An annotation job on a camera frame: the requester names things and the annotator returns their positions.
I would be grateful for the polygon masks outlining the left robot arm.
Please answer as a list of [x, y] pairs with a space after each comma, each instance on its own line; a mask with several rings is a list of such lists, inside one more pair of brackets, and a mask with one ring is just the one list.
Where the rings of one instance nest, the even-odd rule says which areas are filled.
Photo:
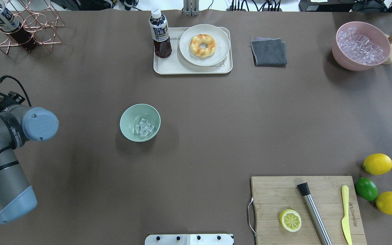
[[0, 224], [12, 222], [37, 206], [36, 195], [15, 149], [27, 141], [47, 141], [59, 128], [54, 113], [41, 107], [24, 106], [24, 100], [14, 92], [0, 93]]

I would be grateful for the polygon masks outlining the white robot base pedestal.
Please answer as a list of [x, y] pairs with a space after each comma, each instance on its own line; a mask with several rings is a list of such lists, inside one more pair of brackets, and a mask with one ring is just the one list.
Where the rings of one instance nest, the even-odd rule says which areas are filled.
[[145, 245], [234, 245], [233, 234], [151, 234]]

